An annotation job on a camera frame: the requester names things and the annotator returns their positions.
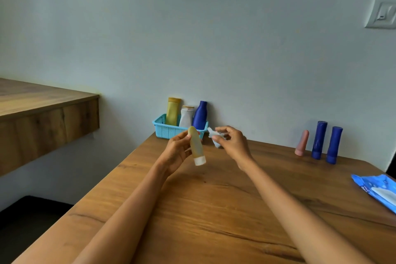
left hand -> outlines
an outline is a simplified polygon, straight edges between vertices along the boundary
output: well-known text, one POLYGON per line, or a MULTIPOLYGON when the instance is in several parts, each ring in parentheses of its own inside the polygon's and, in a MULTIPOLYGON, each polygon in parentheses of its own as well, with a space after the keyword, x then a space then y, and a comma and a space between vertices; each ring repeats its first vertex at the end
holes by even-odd
POLYGON ((190 148, 191 136, 188 131, 181 132, 177 136, 169 139, 169 142, 157 160, 157 163, 164 165, 168 175, 174 173, 184 162, 184 160, 192 154, 190 148))

wooden table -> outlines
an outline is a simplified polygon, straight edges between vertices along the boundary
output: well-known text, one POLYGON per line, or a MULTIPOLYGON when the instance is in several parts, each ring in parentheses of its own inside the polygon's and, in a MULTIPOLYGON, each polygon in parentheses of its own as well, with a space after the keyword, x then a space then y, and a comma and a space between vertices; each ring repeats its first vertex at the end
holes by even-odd
MULTIPOLYGON (((153 134, 33 243, 15 264, 69 264, 146 175, 167 140, 153 134)), ((396 215, 352 181, 381 174, 358 160, 336 165, 249 141, 260 166, 379 264, 396 261, 396 215)), ((204 139, 207 163, 188 158, 165 183, 134 263, 301 263, 248 177, 204 139)))
POLYGON ((0 78, 0 176, 98 129, 98 99, 0 78))

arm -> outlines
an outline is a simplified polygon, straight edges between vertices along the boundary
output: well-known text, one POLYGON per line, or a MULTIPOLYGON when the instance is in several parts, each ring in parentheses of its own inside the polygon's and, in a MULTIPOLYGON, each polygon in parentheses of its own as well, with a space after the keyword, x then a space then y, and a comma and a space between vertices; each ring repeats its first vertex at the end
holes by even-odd
POLYGON ((243 134, 230 126, 218 127, 230 140, 214 136, 239 168, 252 180, 262 199, 309 264, 374 264, 342 235, 282 188, 255 162, 243 134))
POLYGON ((187 131, 169 140, 165 151, 131 196, 109 218, 74 264, 129 264, 162 185, 191 155, 187 131))

blue basket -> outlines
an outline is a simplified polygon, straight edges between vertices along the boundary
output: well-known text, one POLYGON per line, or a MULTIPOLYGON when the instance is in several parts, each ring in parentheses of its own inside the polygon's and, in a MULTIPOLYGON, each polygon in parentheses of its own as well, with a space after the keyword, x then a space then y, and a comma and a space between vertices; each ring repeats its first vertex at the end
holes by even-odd
MULTIPOLYGON (((179 125, 180 123, 180 117, 181 115, 177 117, 177 125, 179 125)), ((166 114, 163 114, 152 122, 155 125, 155 134, 157 137, 170 139, 186 130, 185 127, 178 127, 178 126, 165 124, 165 118, 166 118, 166 114)), ((199 137, 201 139, 204 137, 204 133, 207 130, 207 125, 208 122, 206 121, 205 129, 198 130, 198 132, 200 132, 199 137)))

blue bottle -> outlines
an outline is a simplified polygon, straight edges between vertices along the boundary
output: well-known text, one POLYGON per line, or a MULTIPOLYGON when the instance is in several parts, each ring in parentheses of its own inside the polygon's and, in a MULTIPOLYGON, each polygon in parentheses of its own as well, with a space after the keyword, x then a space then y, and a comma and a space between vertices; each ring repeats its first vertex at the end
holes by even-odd
POLYGON ((316 127, 314 146, 312 147, 312 154, 311 154, 311 156, 314 159, 320 160, 320 156, 322 155, 324 135, 326 134, 326 128, 327 128, 326 121, 318 121, 318 126, 316 127))
POLYGON ((331 132, 329 150, 327 151, 326 162, 335 164, 337 162, 338 147, 340 146, 341 134, 343 128, 339 126, 333 126, 331 132))
POLYGON ((205 129, 206 118, 207 118, 207 102, 201 101, 198 109, 195 111, 194 118, 192 119, 192 126, 198 130, 205 129))

